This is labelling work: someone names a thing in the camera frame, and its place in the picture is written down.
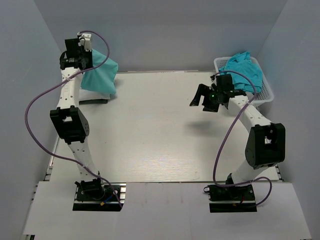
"teal cloth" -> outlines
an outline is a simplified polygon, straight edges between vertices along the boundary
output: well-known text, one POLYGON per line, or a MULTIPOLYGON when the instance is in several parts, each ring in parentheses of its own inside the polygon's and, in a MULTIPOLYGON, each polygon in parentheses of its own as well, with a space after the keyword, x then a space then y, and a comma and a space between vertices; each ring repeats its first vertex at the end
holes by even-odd
MULTIPOLYGON (((261 68, 250 60, 250 52, 237 53, 229 59, 224 67, 219 69, 219 72, 226 70, 233 70, 245 75, 252 81, 257 93, 261 92, 263 73, 261 68)), ((221 74, 231 74, 235 89, 241 89, 250 93, 254 92, 251 84, 242 76, 232 72, 224 72, 221 74)))
MULTIPOLYGON (((105 55, 92 49, 92 62, 94 67, 105 59, 105 55)), ((102 66, 84 73, 81 88, 97 93, 115 94, 116 87, 114 81, 117 72, 118 63, 109 58, 102 66)))

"white plastic basket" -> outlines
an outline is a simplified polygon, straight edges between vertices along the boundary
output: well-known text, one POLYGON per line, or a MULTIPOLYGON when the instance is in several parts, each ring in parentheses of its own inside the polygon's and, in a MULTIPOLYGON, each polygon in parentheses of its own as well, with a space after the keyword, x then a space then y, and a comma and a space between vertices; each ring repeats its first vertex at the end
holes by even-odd
MULTIPOLYGON (((219 69, 224 67, 228 60, 231 58, 231 56, 225 56, 225 57, 218 57, 214 60, 214 68, 216 72, 219 72, 219 69)), ((250 57, 251 61, 254 64, 257 64, 259 67, 259 63, 257 61, 257 59, 255 59, 254 57, 250 57)), ((252 101, 252 104, 256 107, 258 107, 261 104, 267 103, 267 102, 272 102, 274 100, 274 94, 271 91, 271 88, 267 82, 267 79, 265 77, 264 72, 262 71, 262 91, 260 93, 257 94, 257 98, 256 100, 252 101)))

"white table surface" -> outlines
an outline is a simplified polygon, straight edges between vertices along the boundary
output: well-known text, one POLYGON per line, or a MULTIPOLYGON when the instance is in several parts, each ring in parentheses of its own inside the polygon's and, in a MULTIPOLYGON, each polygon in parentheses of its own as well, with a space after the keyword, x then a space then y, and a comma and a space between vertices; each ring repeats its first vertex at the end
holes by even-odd
MULTIPOLYGON (((310 233, 291 183, 257 212, 210 213, 207 184, 128 183, 120 212, 72 211, 76 185, 40 182, 24 229, 35 240, 302 240, 310 233)), ((252 184, 260 201, 267 182, 252 184)))
MULTIPOLYGON (((110 182, 209 182, 220 144, 233 121, 226 109, 190 107, 210 72, 119 73, 108 104, 80 107, 90 126, 94 163, 110 182)), ((219 160, 216 178, 225 181, 245 159, 248 132, 238 122, 219 160)), ((73 157, 60 140, 56 154, 73 157)), ((53 159, 50 181, 78 176, 72 162, 53 159)), ((274 167, 262 176, 278 180, 274 167)))

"white wall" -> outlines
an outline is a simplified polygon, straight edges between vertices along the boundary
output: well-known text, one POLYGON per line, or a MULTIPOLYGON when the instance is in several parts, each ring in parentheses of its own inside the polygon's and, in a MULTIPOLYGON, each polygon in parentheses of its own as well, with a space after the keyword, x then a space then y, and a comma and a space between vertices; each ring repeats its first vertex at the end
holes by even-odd
POLYGON ((314 240, 320 240, 319 12, 319 0, 288 0, 257 57, 275 95, 263 110, 286 127, 280 170, 293 183, 314 240))
MULTIPOLYGON (((0 36, 0 238, 18 240, 50 159, 29 136, 24 112, 33 97, 61 80, 60 50, 32 0, 1 1, 0 36)), ((58 97, 51 93, 30 111, 31 127, 49 148, 56 138, 49 111, 58 97)))
MULTIPOLYGON (((35 0, 61 50, 95 30, 120 71, 211 70, 217 57, 256 56, 287 0, 35 0)), ((101 42, 94 43, 105 53, 101 42)))

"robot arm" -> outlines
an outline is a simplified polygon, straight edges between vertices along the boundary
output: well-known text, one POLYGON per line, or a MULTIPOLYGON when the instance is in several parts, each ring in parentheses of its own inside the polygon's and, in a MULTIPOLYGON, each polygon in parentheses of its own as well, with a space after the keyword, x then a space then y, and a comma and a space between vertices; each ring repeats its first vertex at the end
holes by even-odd
MULTIPOLYGON (((62 81, 93 67, 91 37, 91 34, 79 33, 77 38, 65 40, 66 51, 60 57, 62 81)), ((50 118, 59 137, 67 143, 74 158, 99 176, 88 146, 89 123, 79 109, 82 79, 83 74, 78 74, 62 86, 59 102, 56 109, 50 111, 50 118)), ((103 199, 106 194, 101 179, 95 178, 80 165, 78 168, 81 182, 75 183, 81 189, 80 192, 91 199, 103 199)))
MULTIPOLYGON (((209 185, 209 191, 206 193, 210 194, 212 202, 219 204, 223 201, 242 203, 244 199, 255 200, 253 188, 248 181, 253 181, 264 170, 285 159, 285 127, 281 123, 272 123, 251 104, 243 109, 249 99, 243 90, 234 89, 230 74, 217 76, 216 85, 214 83, 211 86, 200 84, 190 106, 198 106, 201 96, 204 96, 203 111, 216 113, 219 106, 223 105, 232 116, 238 116, 241 112, 239 119, 249 132, 245 147, 245 160, 235 172, 230 173, 227 177, 225 183, 228 186, 209 185), (243 182, 247 183, 241 186, 231 186, 243 182)), ((219 209, 220 206, 215 206, 210 211, 216 212, 219 209)))
MULTIPOLYGON (((228 113, 237 116, 248 101, 248 97, 243 95, 230 98, 228 113)), ((234 184, 252 181, 285 159, 285 127, 281 123, 272 123, 251 104, 239 120, 249 132, 249 137, 245 147, 246 159, 231 174, 234 184)))

